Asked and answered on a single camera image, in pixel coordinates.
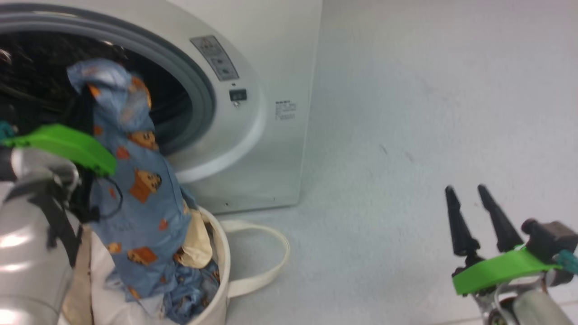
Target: laundry basket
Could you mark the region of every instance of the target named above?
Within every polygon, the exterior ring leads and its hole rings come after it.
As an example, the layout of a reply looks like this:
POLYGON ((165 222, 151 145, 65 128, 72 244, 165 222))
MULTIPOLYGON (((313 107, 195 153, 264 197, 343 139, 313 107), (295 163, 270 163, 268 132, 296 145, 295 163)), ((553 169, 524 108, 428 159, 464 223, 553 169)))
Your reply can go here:
MULTIPOLYGON (((188 325, 224 325, 229 298, 242 296, 258 290, 273 281, 287 262, 290 247, 287 238, 279 231, 240 220, 217 221, 207 210, 201 208, 205 223, 213 228, 216 260, 219 267, 221 285, 213 301, 188 325), (274 268, 257 276, 229 281, 231 274, 231 251, 227 233, 256 229, 274 235, 283 244, 285 255, 274 268)), ((135 302, 125 302, 124 293, 105 289, 104 281, 114 268, 112 258, 96 234, 91 242, 92 311, 95 325, 174 325, 168 319, 153 319, 135 302)), ((66 325, 64 319, 60 325, 66 325)))

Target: washing machine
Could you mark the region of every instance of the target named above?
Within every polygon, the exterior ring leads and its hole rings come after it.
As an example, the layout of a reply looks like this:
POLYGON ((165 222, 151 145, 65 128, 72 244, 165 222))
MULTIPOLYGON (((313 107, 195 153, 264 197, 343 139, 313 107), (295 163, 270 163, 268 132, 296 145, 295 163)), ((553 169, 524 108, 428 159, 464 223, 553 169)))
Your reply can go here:
POLYGON ((0 96, 50 120, 64 68, 140 74, 161 151, 214 213, 298 202, 321 0, 0 0, 0 96))

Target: green bracket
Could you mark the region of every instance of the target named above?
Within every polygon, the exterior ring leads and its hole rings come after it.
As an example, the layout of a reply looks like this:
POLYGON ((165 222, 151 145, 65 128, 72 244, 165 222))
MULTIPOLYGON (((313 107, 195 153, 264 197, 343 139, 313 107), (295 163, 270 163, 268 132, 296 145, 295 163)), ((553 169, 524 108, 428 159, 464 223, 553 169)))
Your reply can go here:
POLYGON ((503 282, 551 269, 562 269, 562 267, 556 264, 544 264, 526 248, 521 248, 476 263, 454 276, 453 281, 457 294, 472 294, 503 282))
POLYGON ((44 125, 34 132, 3 141, 9 147, 34 147, 66 158, 95 172, 114 175, 116 159, 92 136, 62 124, 44 125))

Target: button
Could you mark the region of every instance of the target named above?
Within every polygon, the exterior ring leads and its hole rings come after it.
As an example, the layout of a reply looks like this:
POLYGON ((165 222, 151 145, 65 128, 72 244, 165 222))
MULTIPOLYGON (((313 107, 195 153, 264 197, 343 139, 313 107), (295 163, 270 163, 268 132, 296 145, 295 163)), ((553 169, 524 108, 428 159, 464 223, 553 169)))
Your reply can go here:
POLYGON ((232 102, 246 101, 247 90, 246 89, 229 90, 229 97, 231 98, 232 102))

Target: white floor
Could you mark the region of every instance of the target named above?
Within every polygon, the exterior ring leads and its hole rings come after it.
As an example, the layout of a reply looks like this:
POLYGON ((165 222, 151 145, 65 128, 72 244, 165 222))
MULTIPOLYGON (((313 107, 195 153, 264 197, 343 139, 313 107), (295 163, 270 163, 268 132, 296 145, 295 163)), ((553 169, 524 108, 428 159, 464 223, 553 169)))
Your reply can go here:
MULTIPOLYGON (((513 223, 578 229, 578 2, 324 2, 301 203, 234 217, 284 231, 293 255, 229 324, 441 324, 478 317, 455 295, 443 189, 497 254, 476 186, 513 223)), ((231 238, 237 277, 281 248, 231 238)), ((578 300, 578 280, 554 291, 578 300)), ((578 305, 566 305, 578 323, 578 305)), ((481 324, 473 320, 468 325, 481 324)))

